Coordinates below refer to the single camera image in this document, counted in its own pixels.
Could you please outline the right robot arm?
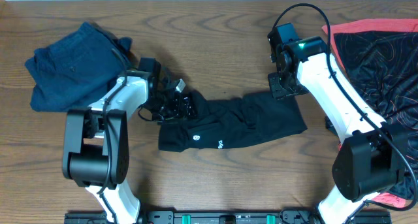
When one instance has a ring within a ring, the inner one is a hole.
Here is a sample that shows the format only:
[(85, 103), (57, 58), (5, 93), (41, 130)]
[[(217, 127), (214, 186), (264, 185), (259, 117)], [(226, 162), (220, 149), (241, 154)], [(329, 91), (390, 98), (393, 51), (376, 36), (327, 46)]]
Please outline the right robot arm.
[(374, 112), (327, 55), (321, 37), (300, 39), (292, 24), (267, 35), (277, 70), (268, 75), (273, 98), (311, 93), (342, 144), (332, 166), (335, 186), (310, 223), (347, 223), (378, 195), (403, 182), (407, 134)]

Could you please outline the black polo shirt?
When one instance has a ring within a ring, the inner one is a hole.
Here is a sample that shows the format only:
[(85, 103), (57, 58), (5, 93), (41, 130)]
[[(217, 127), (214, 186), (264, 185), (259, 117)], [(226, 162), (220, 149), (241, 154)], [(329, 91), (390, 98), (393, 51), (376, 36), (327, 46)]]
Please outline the black polo shirt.
[(159, 131), (160, 150), (245, 148), (307, 130), (293, 97), (276, 100), (269, 92), (258, 92), (209, 101), (198, 91), (191, 96), (197, 117), (163, 124)]

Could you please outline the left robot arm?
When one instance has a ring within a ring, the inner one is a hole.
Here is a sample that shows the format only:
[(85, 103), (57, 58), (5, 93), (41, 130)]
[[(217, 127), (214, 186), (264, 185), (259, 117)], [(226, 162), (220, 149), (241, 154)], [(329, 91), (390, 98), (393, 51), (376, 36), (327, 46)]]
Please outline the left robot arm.
[(67, 112), (63, 175), (91, 193), (103, 212), (69, 212), (66, 223), (147, 223), (126, 179), (127, 123), (142, 109), (160, 124), (194, 117), (191, 97), (184, 89), (181, 78), (174, 79), (156, 59), (143, 57), (137, 68), (126, 67), (98, 101)]

